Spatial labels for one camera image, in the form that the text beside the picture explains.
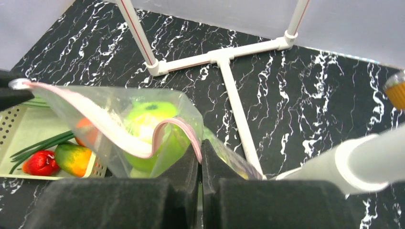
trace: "toy mango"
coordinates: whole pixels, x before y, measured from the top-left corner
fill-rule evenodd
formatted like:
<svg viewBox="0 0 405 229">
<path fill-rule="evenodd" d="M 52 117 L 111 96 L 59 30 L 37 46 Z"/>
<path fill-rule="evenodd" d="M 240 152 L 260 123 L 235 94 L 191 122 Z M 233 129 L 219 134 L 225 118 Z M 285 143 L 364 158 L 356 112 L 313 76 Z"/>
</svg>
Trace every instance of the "toy mango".
<svg viewBox="0 0 405 229">
<path fill-rule="evenodd" d="M 55 161 L 70 175 L 83 177 L 86 174 L 92 151 L 72 143 L 59 144 L 55 151 Z"/>
</svg>

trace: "toy pepper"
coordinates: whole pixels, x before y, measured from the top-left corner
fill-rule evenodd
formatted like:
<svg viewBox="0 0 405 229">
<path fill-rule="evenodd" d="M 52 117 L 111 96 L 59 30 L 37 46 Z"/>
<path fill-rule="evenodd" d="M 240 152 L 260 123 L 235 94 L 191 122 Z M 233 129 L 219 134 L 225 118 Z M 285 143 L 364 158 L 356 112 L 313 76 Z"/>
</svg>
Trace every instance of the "toy pepper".
<svg viewBox="0 0 405 229">
<path fill-rule="evenodd" d="M 36 152 L 24 165 L 22 171 L 34 176 L 51 176 L 60 170 L 50 150 Z"/>
</svg>

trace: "white basket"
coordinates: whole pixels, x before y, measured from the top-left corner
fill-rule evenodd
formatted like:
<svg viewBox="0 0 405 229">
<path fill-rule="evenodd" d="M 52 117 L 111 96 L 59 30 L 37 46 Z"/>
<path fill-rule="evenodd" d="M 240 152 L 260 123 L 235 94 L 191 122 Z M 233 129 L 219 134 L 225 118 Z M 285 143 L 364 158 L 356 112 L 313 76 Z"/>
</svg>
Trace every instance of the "white basket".
<svg viewBox="0 0 405 229">
<path fill-rule="evenodd" d="M 15 170 L 13 174 L 9 174 L 11 168 L 15 165 L 14 162 L 11 162 L 11 155 L 27 146 L 68 130 L 67 125 L 49 108 L 16 106 L 0 112 L 0 177 L 43 180 L 74 178 L 74 176 L 62 170 L 54 176 L 49 177 L 32 176 L 23 173 L 21 170 Z M 87 171 L 82 178 L 104 177 L 106 170 L 107 167 L 92 153 Z"/>
</svg>

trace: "green apple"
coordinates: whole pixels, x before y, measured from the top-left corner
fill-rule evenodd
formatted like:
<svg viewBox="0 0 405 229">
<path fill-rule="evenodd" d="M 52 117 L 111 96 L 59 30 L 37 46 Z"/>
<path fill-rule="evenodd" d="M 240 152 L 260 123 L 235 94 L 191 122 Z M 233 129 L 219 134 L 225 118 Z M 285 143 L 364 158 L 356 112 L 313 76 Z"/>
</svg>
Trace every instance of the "green apple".
<svg viewBox="0 0 405 229">
<path fill-rule="evenodd" d="M 178 112 L 177 108 L 169 102 L 134 102 L 133 105 L 132 110 L 124 120 L 125 128 L 131 135 L 149 144 L 152 143 L 155 127 L 164 119 L 175 117 Z M 141 176 L 140 174 L 147 175 L 151 173 L 159 153 L 148 159 L 139 158 L 126 152 L 124 155 Z"/>
</svg>

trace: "marble pattern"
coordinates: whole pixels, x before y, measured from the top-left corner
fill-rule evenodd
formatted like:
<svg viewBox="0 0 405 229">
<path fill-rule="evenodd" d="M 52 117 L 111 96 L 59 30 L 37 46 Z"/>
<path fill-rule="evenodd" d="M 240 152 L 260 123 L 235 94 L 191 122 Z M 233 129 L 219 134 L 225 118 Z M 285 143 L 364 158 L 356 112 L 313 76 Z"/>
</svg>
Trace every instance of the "marble pattern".
<svg viewBox="0 0 405 229">
<path fill-rule="evenodd" d="M 160 60 L 265 41 L 171 16 L 137 13 Z M 143 62 L 114 4 L 77 0 L 13 70 L 57 85 L 183 91 L 205 124 L 243 154 L 216 65 L 152 78 Z M 296 46 L 237 58 L 231 68 L 263 171 L 269 177 L 298 167 L 346 139 L 396 128 L 405 120 L 381 90 L 396 69 Z M 0 182 L 0 226 L 21 228 L 48 183 L 6 178 Z M 378 194 L 346 198 L 361 229 L 402 228 L 404 224 L 403 183 Z"/>
</svg>

